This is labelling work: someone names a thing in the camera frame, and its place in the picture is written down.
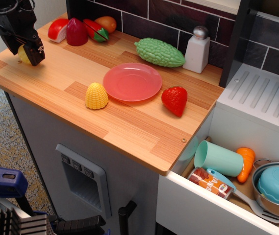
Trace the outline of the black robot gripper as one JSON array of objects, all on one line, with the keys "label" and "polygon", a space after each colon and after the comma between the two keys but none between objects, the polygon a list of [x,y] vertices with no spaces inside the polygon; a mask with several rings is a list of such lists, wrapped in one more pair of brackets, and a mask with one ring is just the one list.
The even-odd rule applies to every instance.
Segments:
[{"label": "black robot gripper", "polygon": [[31,65],[37,66],[45,59],[45,52],[34,28],[34,8],[33,0],[0,0],[0,36],[13,55],[24,44]]}]

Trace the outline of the robot base metal plate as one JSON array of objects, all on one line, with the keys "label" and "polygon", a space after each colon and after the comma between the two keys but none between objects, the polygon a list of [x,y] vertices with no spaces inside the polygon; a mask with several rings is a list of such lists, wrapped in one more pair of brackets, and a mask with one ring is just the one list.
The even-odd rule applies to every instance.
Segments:
[{"label": "robot base metal plate", "polygon": [[53,235],[46,214],[30,216],[10,201],[0,198],[0,235]]}]

